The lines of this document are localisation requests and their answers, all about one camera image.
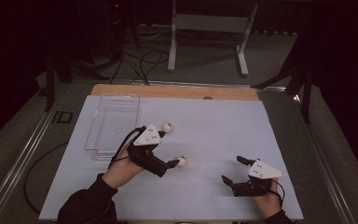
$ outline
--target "white table surface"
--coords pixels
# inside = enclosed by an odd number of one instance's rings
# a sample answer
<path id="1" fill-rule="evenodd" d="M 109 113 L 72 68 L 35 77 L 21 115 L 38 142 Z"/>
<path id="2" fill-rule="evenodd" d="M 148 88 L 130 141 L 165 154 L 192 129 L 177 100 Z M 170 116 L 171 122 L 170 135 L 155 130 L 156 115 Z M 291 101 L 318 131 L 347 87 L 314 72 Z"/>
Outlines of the white table surface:
<path id="1" fill-rule="evenodd" d="M 85 150 L 100 96 L 88 96 L 51 185 L 40 219 L 54 220 L 68 197 L 88 188 L 109 161 L 95 161 Z M 228 221 L 262 217 L 250 197 L 234 197 L 221 175 L 245 182 L 248 166 L 237 156 L 261 161 L 287 173 L 261 101 L 141 98 L 138 126 L 174 126 L 154 149 L 163 161 L 187 157 L 187 166 L 163 177 L 138 174 L 113 197 L 117 219 L 126 221 Z M 302 219 L 290 174 L 280 178 L 283 209 Z"/>

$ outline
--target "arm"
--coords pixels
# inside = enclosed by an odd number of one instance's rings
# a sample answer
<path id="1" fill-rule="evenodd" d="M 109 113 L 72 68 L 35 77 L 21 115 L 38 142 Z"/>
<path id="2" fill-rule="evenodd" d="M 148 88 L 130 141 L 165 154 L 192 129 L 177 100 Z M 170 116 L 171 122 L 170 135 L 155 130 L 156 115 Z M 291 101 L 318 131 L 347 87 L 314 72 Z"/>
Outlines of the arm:
<path id="1" fill-rule="evenodd" d="M 274 179 L 271 183 L 271 190 L 278 192 L 278 182 Z M 254 197 L 255 203 L 267 224 L 292 224 L 293 222 L 286 216 L 281 209 L 280 199 L 277 195 L 268 193 L 264 196 Z"/>
<path id="2" fill-rule="evenodd" d="M 117 160 L 128 156 L 127 147 L 117 156 Z M 58 214 L 57 223 L 117 223 L 116 208 L 112 197 L 117 189 L 127 184 L 143 168 L 130 159 L 112 163 L 105 174 L 97 176 L 89 189 L 82 189 L 69 197 Z"/>

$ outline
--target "transparent tray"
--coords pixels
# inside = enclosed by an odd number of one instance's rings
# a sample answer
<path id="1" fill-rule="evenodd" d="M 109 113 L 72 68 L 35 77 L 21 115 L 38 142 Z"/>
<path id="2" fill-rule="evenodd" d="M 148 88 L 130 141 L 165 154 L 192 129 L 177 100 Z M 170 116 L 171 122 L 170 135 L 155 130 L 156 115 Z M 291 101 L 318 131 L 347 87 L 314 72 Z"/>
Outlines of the transparent tray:
<path id="1" fill-rule="evenodd" d="M 138 95 L 101 96 L 86 143 L 86 150 L 95 151 L 95 160 L 110 160 L 136 128 L 139 100 Z"/>

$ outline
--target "small round object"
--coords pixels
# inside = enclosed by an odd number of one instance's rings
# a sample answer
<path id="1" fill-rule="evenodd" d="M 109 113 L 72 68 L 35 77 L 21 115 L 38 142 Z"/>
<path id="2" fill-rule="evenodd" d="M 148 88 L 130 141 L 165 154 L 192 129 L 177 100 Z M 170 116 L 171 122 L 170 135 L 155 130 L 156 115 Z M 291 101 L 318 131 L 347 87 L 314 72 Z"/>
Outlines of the small round object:
<path id="1" fill-rule="evenodd" d="M 184 167 L 184 166 L 186 166 L 186 164 L 187 164 L 187 159 L 186 159 L 186 157 L 180 156 L 180 157 L 178 157 L 178 158 L 176 158 L 176 159 L 179 160 L 179 163 L 176 164 L 177 167 Z"/>
<path id="2" fill-rule="evenodd" d="M 164 126 L 162 126 L 162 131 L 165 133 L 171 133 L 173 130 L 173 126 L 170 123 L 165 123 Z"/>

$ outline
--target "black sleeve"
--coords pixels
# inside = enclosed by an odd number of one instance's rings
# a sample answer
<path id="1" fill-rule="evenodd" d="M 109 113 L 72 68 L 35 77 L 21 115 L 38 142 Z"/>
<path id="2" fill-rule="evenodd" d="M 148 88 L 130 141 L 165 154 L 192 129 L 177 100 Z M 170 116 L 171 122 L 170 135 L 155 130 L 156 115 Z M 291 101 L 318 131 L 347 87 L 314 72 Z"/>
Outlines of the black sleeve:
<path id="1" fill-rule="evenodd" d="M 293 224 L 292 220 L 286 216 L 283 210 L 279 213 L 264 219 L 266 224 Z"/>
<path id="2" fill-rule="evenodd" d="M 117 223 L 112 189 L 98 175 L 89 189 L 72 194 L 58 214 L 57 223 Z"/>

